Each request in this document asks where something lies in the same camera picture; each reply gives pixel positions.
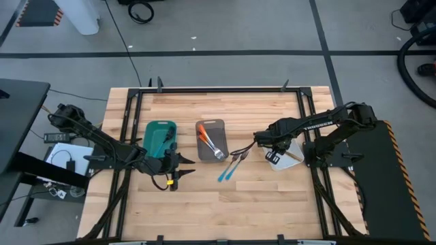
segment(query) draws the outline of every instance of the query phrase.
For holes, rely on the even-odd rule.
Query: black floor stripe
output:
[[[332,57],[328,52],[327,40],[322,28],[320,13],[318,12],[315,0],[309,0],[309,3],[311,5],[316,31],[318,32],[318,37],[320,39],[321,50],[323,51],[324,60],[326,62],[328,77],[330,78],[330,83],[332,85],[334,100],[336,101],[336,105],[343,105],[341,91],[339,90],[338,80],[336,73],[334,72]]]
[[[3,45],[3,42],[5,42],[7,35],[11,31],[11,28],[14,26],[15,20],[21,14],[22,7],[24,7],[26,2],[27,0],[20,0],[20,3],[16,7],[14,14],[12,14],[12,17],[9,19],[9,22],[7,23],[5,29],[0,35],[0,47]]]
[[[214,51],[155,51],[130,52],[132,57],[174,56],[396,56],[398,50],[214,50]],[[436,50],[410,50],[406,55],[436,55]],[[66,53],[0,53],[0,59],[50,58],[117,58],[128,57],[126,52],[66,52]]]

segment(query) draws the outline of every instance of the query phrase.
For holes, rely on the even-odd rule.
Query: white bucket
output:
[[[100,16],[92,0],[53,0],[82,35],[93,35],[99,30]]]

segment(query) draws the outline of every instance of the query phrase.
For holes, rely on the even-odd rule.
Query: wooden table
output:
[[[317,113],[334,107],[327,86],[314,86],[312,92]],[[103,131],[117,139],[126,98],[127,88],[112,88],[104,116]],[[152,120],[173,120],[178,127],[178,151],[197,162],[181,165],[181,169],[196,171],[181,179],[177,192],[159,191],[149,176],[134,171],[123,240],[156,240],[157,235],[164,235],[165,240],[275,240],[277,234],[286,239],[322,238],[311,174],[304,164],[273,171],[264,160],[263,150],[253,147],[232,179],[218,183],[217,178],[230,158],[224,163],[201,163],[198,158],[195,132],[198,120],[223,119],[228,148],[232,151],[247,146],[253,141],[253,132],[265,130],[283,117],[300,117],[295,93],[143,96],[138,137],[144,137],[145,127]],[[321,133],[326,135],[333,129],[326,127]],[[354,182],[341,169],[329,171],[337,205],[355,228],[365,233]],[[160,177],[163,176],[156,179],[163,186],[165,179]],[[105,170],[91,180],[78,237],[85,235],[105,210],[111,179],[112,170]],[[327,205],[324,207],[332,234],[330,211]],[[111,235],[117,214],[116,210]]]

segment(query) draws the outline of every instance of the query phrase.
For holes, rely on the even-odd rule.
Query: green tray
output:
[[[169,120],[156,120],[147,124],[147,127],[145,128],[144,143],[142,146],[147,150],[146,155],[148,157],[153,157],[153,155],[156,153],[162,142],[164,142],[166,133],[171,126],[176,129],[174,132],[174,137],[163,144],[159,154],[156,156],[157,158],[164,157],[165,150],[176,141],[177,126],[175,122]]]

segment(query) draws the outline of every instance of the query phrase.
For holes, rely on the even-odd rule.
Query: blue utensil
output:
[[[239,159],[239,162],[236,164],[236,166],[234,166],[234,168],[232,169],[232,171],[230,171],[230,173],[225,177],[225,180],[229,180],[230,177],[232,177],[233,172],[236,170],[236,168],[239,166],[240,162],[243,161],[247,156],[248,156],[249,150],[247,150],[246,152],[244,152]]]
[[[227,173],[227,171],[229,170],[230,166],[232,166],[232,163],[235,162],[236,160],[238,160],[239,155],[234,155],[232,158],[232,162],[227,166],[227,168],[223,171],[223,173],[218,177],[218,182],[222,182],[224,179],[225,174]]]

